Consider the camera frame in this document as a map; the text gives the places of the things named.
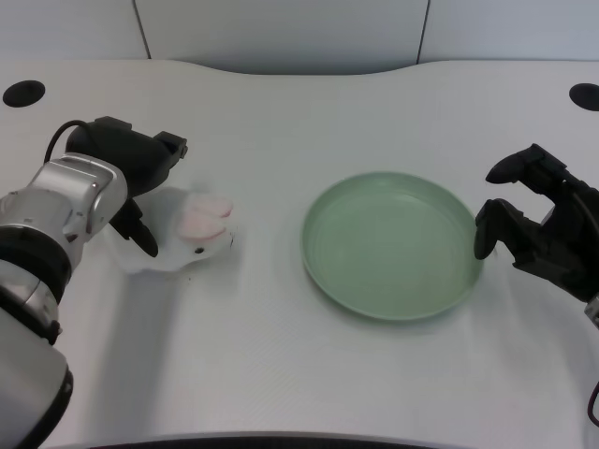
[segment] green plate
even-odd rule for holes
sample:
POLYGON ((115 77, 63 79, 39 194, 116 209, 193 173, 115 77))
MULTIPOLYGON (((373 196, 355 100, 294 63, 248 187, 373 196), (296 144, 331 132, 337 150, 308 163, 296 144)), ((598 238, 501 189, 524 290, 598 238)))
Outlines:
POLYGON ((468 297, 480 273, 475 219, 437 184, 369 173, 330 187, 302 230, 304 265, 352 311, 385 320, 434 315, 468 297))

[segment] white plush toy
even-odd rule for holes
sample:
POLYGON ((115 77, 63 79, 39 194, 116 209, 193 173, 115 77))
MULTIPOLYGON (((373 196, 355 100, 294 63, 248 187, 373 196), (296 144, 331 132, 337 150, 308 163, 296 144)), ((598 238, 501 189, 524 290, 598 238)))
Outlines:
POLYGON ((158 244, 157 257, 147 255, 132 239, 123 239, 111 226, 104 231, 117 263, 129 273, 176 271, 233 244, 233 204, 226 198, 167 187, 137 197, 136 202, 142 222, 158 244))

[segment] table surface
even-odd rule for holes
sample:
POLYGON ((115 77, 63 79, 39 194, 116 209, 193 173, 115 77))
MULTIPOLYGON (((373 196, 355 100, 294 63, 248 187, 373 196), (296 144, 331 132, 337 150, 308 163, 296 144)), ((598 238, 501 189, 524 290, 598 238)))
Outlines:
POLYGON ((504 197, 541 219, 548 200, 484 178, 535 142, 593 184, 599 113, 568 91, 597 82, 599 63, 433 63, 352 77, 162 61, 1 67, 0 89, 40 80, 47 92, 29 108, 0 106, 0 192, 32 178, 60 124, 110 115, 188 138, 168 185, 231 197, 241 222, 230 252, 180 273, 127 277, 101 237, 88 244, 56 344, 75 390, 47 446, 308 431, 460 449, 598 447, 585 409, 599 334, 581 303, 513 269, 501 248, 457 309, 377 322, 314 287, 299 231, 324 189, 374 170, 436 181, 474 211, 504 197))

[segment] pink bunny ear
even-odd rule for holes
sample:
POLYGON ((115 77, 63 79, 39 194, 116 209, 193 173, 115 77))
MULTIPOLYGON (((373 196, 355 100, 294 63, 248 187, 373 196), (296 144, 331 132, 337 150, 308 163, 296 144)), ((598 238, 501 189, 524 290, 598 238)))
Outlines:
POLYGON ((222 196, 190 194, 185 202, 185 211, 188 210, 226 218, 233 210, 233 203, 222 196))
POLYGON ((177 225, 179 237, 192 241, 214 239, 225 231, 225 225, 218 218, 196 210, 184 210, 177 225))

